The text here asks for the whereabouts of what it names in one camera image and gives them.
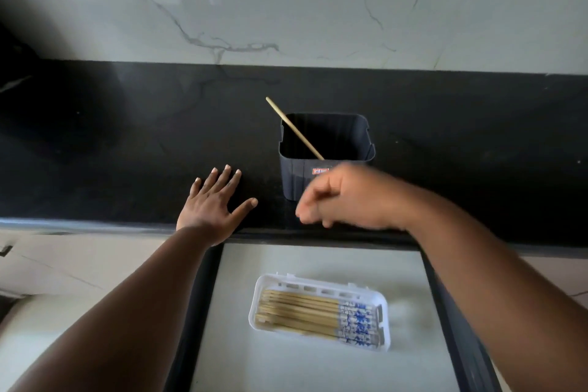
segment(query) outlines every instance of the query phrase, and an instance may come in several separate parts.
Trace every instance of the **dark gray bin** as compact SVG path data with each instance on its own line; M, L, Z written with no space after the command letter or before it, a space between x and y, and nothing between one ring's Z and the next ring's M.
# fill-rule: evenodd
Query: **dark gray bin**
M343 161L370 164L376 148L369 137L368 120L346 113L289 113L288 119L325 158L317 159L282 121L280 166L284 197L300 200L317 175Z

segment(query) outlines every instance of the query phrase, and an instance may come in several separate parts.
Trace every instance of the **white plastic tray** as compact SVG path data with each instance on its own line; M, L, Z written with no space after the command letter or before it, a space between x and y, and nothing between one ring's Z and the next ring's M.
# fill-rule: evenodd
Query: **white plastic tray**
M371 351L388 351L390 348L390 325L388 323L388 303L384 295L380 292L369 290L368 288L359 288L355 284L334 284L331 282L322 282L312 279L303 279L292 274L286 276L280 274L263 274L255 283L254 299L249 310L249 325L255 330L269 331L271 333L280 333L293 338L313 338L324 341L327 344L342 344L338 341L330 341L323 338L300 335L297 333L282 331L282 330L268 330L259 327L255 323L255 314L259 304L259 298L264 290L278 290L282 292L296 292L301 294L309 294L312 296L328 297L331 299L338 299L342 301L354 301L374 306L378 311L378 326L380 336L383 336L383 344L376 347L364 347L358 345L350 345L349 347L360 347Z

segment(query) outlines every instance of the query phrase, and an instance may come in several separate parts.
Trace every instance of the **person's left hand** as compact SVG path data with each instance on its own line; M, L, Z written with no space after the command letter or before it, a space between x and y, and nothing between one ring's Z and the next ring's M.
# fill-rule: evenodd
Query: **person's left hand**
M201 228L209 237L211 245L223 242L235 231L248 212L257 206L258 201L256 198L250 198L229 213L226 204L239 184L241 171L237 169L227 183L229 175L231 166L227 164L218 180L218 170L215 167L202 188L200 178L194 181L190 195L178 217L176 230L185 227Z

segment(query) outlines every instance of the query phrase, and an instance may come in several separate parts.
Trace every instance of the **white tabletop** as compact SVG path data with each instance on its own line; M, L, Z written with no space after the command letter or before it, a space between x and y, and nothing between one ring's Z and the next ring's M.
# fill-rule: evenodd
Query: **white tabletop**
M420 253L227 244L220 263L192 391L459 390ZM381 292L390 350L252 329L255 282L276 272Z

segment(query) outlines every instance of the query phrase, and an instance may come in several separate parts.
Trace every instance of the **white marble backsplash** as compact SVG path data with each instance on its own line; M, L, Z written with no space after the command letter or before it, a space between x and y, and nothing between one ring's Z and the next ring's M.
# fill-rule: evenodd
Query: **white marble backsplash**
M588 73L588 0L0 0L42 56Z

